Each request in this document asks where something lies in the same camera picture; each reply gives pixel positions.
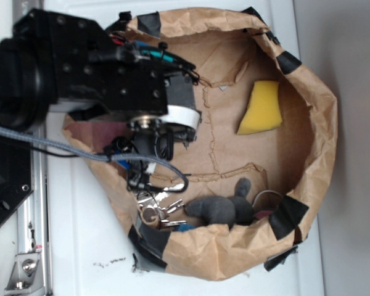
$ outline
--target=gray stuffed mouse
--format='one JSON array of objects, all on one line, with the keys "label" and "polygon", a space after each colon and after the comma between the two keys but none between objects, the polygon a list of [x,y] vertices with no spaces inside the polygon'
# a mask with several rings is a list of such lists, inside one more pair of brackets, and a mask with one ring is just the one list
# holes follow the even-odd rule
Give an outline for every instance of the gray stuffed mouse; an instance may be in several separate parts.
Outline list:
[{"label": "gray stuffed mouse", "polygon": [[208,224],[227,224],[232,228],[234,223],[250,225],[253,220],[253,207],[246,197],[251,190],[251,182],[241,178],[236,184],[234,196],[207,196],[189,202],[185,211],[189,216],[203,218]]}]

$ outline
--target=sponge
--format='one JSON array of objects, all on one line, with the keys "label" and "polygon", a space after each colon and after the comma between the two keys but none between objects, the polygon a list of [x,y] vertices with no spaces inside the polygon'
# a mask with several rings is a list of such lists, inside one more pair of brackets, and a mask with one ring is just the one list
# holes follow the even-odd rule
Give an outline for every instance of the sponge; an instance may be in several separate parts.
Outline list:
[{"label": "sponge", "polygon": [[273,130],[282,123],[278,105],[278,82],[256,81],[249,99],[247,112],[237,134],[253,134]]}]

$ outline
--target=brown paper bag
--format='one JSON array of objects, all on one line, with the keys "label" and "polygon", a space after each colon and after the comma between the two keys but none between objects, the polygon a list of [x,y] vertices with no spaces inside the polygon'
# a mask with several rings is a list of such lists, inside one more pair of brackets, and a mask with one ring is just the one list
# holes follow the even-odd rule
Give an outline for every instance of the brown paper bag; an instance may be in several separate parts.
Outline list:
[{"label": "brown paper bag", "polygon": [[[211,194],[230,196],[243,176],[252,182],[250,202],[263,189],[288,195],[277,215],[250,226],[235,225],[229,230],[226,225],[214,224],[164,234],[143,227],[148,235],[138,239],[145,248],[152,244],[148,241],[151,233],[163,237],[163,245],[151,249],[166,272],[212,280],[230,278],[307,237],[331,180],[337,100],[318,77],[272,38],[269,28],[255,15],[207,8],[155,15],[160,30],[144,31],[159,38],[139,30],[145,27],[142,17],[130,21],[127,37],[153,46],[168,43],[168,50],[196,64],[201,76],[194,89],[197,109],[203,112],[197,140],[187,149],[176,145],[172,161],[183,173],[192,174],[190,186],[173,198],[183,198],[186,203]],[[257,80],[279,82],[283,123],[272,131],[238,136]],[[227,88],[223,91],[218,86]],[[64,133],[74,146],[95,152],[126,133],[121,123],[101,125],[67,121]],[[109,132],[95,137],[95,130]],[[138,228],[140,234],[137,202],[126,190],[123,172],[108,163],[88,165],[125,231]],[[176,180],[157,170],[152,182]]]}]

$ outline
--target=gray braided cable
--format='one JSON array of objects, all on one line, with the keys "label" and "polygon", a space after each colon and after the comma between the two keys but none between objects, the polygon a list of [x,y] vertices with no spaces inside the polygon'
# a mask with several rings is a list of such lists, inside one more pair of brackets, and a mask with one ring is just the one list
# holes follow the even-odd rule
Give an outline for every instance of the gray braided cable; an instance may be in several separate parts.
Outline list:
[{"label": "gray braided cable", "polygon": [[187,187],[187,182],[188,182],[187,178],[175,166],[173,166],[172,164],[170,164],[164,159],[160,159],[158,157],[154,157],[151,155],[125,153],[125,154],[115,154],[111,156],[111,159],[109,159],[106,155],[89,153],[89,152],[78,149],[68,144],[64,144],[64,143],[49,140],[49,139],[44,139],[44,138],[41,138],[41,137],[38,137],[32,134],[20,133],[18,131],[13,131],[8,128],[3,128],[2,126],[0,126],[0,136],[18,140],[18,141],[29,142],[32,144],[39,144],[39,145],[44,145],[44,146],[55,147],[55,148],[58,148],[58,149],[61,149],[67,152],[71,152],[79,157],[87,158],[90,160],[95,160],[97,162],[109,162],[110,160],[114,162],[119,161],[119,160],[144,160],[148,162],[155,162],[155,163],[158,163],[159,165],[163,165],[169,168],[171,171],[174,171],[179,177],[181,177],[181,179],[184,180],[185,187]]}]

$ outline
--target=gray wall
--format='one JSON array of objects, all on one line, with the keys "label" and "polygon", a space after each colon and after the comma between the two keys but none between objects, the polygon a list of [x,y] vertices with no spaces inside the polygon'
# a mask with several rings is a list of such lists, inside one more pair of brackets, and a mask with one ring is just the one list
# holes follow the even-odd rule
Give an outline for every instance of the gray wall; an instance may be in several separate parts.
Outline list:
[{"label": "gray wall", "polygon": [[370,0],[294,4],[301,59],[339,98],[337,160],[319,214],[326,295],[370,295]]}]

